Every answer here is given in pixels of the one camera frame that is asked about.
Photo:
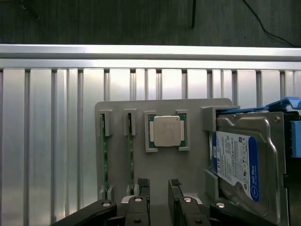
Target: dark background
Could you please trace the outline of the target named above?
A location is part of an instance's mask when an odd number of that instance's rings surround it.
[[[289,47],[267,36],[241,0],[31,0],[33,21],[0,1],[0,43]],[[301,0],[248,0],[265,27],[301,45]]]

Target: black cable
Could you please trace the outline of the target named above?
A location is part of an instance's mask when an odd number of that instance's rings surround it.
[[[255,13],[255,11],[252,9],[252,7],[246,2],[246,0],[242,0],[242,2],[248,7],[248,9],[251,11],[251,13],[255,16],[255,18],[258,20],[258,22],[259,22],[261,28],[263,29],[263,31],[264,31],[267,35],[272,36],[272,37],[277,38],[277,39],[280,39],[280,40],[282,40],[282,41],[288,43],[288,44],[291,45],[292,47],[297,47],[297,48],[300,48],[300,47],[301,47],[301,46],[292,44],[291,42],[289,42],[288,40],[286,40],[286,39],[284,39],[284,38],[281,38],[281,37],[279,37],[279,36],[277,36],[277,35],[275,35],[275,34],[272,34],[272,33],[268,32],[268,31],[265,29],[265,27],[263,26],[263,24],[262,24],[260,18],[258,17],[258,15]]]

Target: gray mounting plate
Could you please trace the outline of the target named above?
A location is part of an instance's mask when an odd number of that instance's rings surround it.
[[[100,114],[107,113],[106,133],[108,137],[109,184],[114,186],[117,203],[126,196],[129,182],[129,154],[125,112],[133,112],[132,120],[134,144],[134,175],[150,180],[152,224],[169,225],[170,216],[167,204],[168,180],[178,178],[183,192],[202,194],[205,192],[203,170],[210,165],[209,138],[203,130],[203,109],[206,106],[232,106],[226,98],[179,99],[149,101],[99,102],[95,106],[96,148],[98,188],[102,187],[102,161],[100,143]],[[145,150],[145,112],[156,111],[160,115],[176,115],[187,111],[189,121],[189,149],[179,147],[158,147],[158,152]]]

